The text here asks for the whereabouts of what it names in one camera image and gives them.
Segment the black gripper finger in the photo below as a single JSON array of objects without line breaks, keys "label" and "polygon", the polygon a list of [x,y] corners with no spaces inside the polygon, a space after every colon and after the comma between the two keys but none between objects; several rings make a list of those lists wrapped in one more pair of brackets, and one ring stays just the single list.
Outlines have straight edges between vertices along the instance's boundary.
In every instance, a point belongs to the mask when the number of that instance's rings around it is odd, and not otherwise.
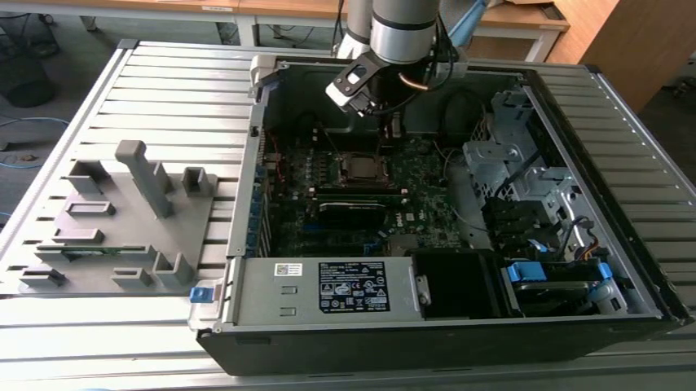
[{"label": "black gripper finger", "polygon": [[402,144],[406,137],[402,115],[384,114],[378,117],[379,153],[390,154]]}]

